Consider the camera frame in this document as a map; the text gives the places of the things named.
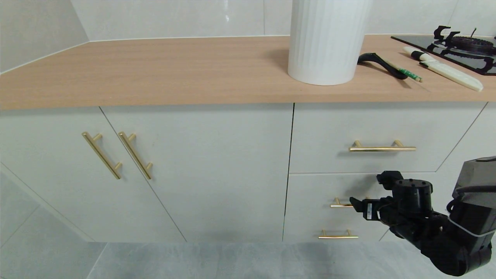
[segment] kitchen knife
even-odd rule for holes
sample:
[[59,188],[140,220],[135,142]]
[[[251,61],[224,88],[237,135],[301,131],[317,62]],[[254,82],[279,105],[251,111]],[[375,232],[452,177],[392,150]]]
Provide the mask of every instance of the kitchen knife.
[[482,83],[464,72],[461,72],[449,65],[441,63],[440,61],[434,59],[429,54],[412,47],[404,47],[403,50],[411,55],[414,59],[420,61],[420,64],[424,65],[431,71],[438,73],[446,78],[449,78],[456,83],[459,83],[467,88],[470,88],[475,91],[482,91],[484,86]]

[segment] wooden countertop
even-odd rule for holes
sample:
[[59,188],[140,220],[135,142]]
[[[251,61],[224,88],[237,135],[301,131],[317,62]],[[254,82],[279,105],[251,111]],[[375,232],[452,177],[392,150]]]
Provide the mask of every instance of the wooden countertop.
[[0,109],[82,106],[496,101],[496,76],[444,61],[483,84],[467,89],[402,54],[389,35],[367,35],[362,53],[376,52],[424,78],[398,80],[375,64],[354,79],[309,85],[287,74],[289,37],[180,38],[90,42],[8,71],[0,77]]

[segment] ribbed white vase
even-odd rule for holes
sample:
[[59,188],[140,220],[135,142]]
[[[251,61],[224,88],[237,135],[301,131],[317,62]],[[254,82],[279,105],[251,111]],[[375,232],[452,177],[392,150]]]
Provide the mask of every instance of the ribbed white vase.
[[293,0],[288,74],[317,85],[355,74],[373,0]]

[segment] black robotic arm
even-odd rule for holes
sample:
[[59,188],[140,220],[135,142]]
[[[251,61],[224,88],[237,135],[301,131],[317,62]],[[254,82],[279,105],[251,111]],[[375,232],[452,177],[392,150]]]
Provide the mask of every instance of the black robotic arm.
[[350,198],[366,220],[389,226],[448,275],[462,276],[490,261],[496,231],[496,156],[464,163],[447,205],[449,216],[433,211],[434,189],[428,181],[404,179],[398,171],[385,171],[377,181],[392,197]]

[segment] gold handle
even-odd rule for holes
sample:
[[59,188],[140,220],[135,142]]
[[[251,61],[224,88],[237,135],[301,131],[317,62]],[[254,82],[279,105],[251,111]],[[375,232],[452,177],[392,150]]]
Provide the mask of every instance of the gold handle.
[[331,204],[330,207],[332,209],[347,209],[347,208],[353,208],[353,205],[352,204],[342,204],[339,202],[339,199],[338,198],[335,198],[335,201],[336,203],[335,204]]
[[322,230],[322,235],[320,235],[319,239],[357,239],[357,235],[351,235],[350,230],[346,230],[348,235],[327,235],[325,234],[325,229]]
[[150,169],[153,164],[150,162],[145,167],[145,164],[139,157],[138,152],[136,152],[136,149],[134,149],[134,147],[131,144],[131,141],[136,138],[136,134],[131,134],[129,137],[127,137],[124,132],[120,132],[119,137],[122,139],[124,146],[129,151],[136,164],[138,164],[139,168],[146,176],[146,179],[148,180],[152,179],[152,176],[150,175]]
[[83,138],[90,144],[91,148],[96,152],[98,157],[102,159],[102,162],[109,168],[110,172],[117,178],[121,178],[121,174],[118,172],[119,168],[122,167],[122,163],[118,162],[115,166],[113,163],[105,156],[100,147],[96,144],[96,141],[102,138],[102,134],[97,134],[95,137],[90,136],[88,132],[84,132]]
[[359,140],[355,141],[355,144],[349,148],[350,152],[378,152],[378,151],[416,151],[415,146],[403,146],[401,141],[395,140],[394,144],[396,146],[369,146],[364,147]]

